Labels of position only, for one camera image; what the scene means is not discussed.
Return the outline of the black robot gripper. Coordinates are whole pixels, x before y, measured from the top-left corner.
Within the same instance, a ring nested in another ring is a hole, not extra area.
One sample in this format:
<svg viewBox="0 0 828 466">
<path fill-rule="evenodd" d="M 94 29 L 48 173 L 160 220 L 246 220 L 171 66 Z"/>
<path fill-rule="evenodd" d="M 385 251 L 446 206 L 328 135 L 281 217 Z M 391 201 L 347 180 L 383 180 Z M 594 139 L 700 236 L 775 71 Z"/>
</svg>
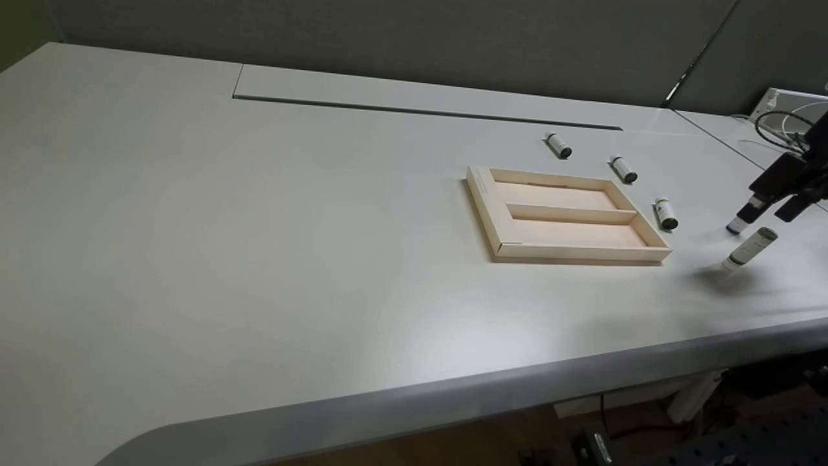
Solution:
<svg viewBox="0 0 828 466">
<path fill-rule="evenodd" d="M 779 205 L 775 217 L 792 223 L 808 206 L 828 197 L 828 113 L 804 132 L 801 153 L 781 153 L 753 183 L 751 206 L 766 212 Z"/>
</svg>

